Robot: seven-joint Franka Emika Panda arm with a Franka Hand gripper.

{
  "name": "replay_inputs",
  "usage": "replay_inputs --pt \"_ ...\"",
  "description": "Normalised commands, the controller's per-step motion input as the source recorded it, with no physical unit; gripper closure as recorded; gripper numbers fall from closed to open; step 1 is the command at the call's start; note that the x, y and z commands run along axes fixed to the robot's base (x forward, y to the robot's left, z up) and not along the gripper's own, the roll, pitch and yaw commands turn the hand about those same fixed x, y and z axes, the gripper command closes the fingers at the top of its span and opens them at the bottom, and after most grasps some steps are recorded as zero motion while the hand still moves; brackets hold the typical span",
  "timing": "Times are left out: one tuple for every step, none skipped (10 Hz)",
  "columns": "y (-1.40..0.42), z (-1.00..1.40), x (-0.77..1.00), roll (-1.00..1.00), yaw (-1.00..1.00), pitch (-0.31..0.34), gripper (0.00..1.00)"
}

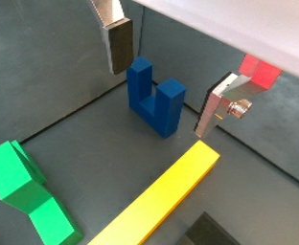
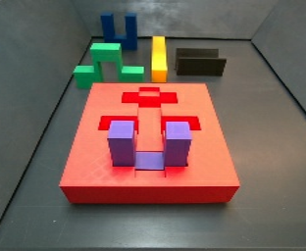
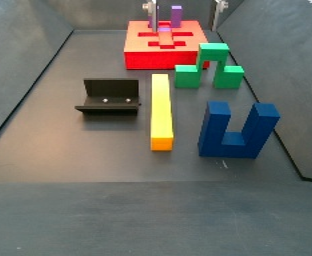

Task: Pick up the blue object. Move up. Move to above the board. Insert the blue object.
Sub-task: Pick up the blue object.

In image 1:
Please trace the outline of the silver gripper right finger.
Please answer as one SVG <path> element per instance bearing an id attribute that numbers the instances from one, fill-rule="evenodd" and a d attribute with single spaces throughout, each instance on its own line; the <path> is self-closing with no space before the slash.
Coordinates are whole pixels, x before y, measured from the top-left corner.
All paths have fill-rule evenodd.
<path id="1" fill-rule="evenodd" d="M 227 73 L 207 92 L 195 135 L 205 138 L 229 115 L 242 118 L 253 106 L 249 98 L 263 91 L 249 77 Z"/>

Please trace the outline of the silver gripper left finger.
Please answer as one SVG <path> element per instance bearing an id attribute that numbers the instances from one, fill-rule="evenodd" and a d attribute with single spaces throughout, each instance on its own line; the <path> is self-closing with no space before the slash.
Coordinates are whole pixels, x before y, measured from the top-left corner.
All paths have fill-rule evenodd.
<path id="1" fill-rule="evenodd" d="M 88 1 L 102 27 L 110 72 L 119 75 L 135 59 L 134 21 L 124 14 L 120 0 Z"/>

